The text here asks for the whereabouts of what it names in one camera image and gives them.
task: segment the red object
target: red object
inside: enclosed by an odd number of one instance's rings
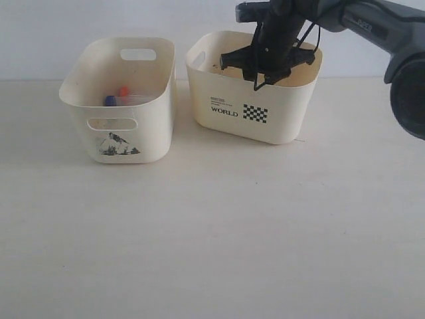
[[[129,90],[127,86],[123,86],[122,88],[120,88],[119,96],[128,96],[128,95],[129,95]]]

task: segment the white tabletop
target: white tabletop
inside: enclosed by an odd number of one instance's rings
[[[204,129],[102,165],[59,82],[0,82],[0,318],[425,318],[425,142],[381,78],[321,79],[302,132]]]

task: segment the blue cap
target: blue cap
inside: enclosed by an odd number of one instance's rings
[[[117,106],[117,100],[115,96],[109,95],[105,98],[105,106]]]

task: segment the mountain print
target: mountain print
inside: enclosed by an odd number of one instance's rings
[[[140,154],[137,148],[114,133],[109,133],[109,137],[100,144],[99,152],[106,156]]]

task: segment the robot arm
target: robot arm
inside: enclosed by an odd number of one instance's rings
[[[392,111],[409,133],[425,140],[425,12],[385,0],[270,0],[242,3],[239,23],[257,22],[249,47],[222,54],[221,67],[241,68],[254,89],[288,77],[299,64],[314,61],[298,40],[306,21],[336,33],[349,29],[388,52],[384,76],[391,83]],[[258,73],[265,83],[256,85]]]

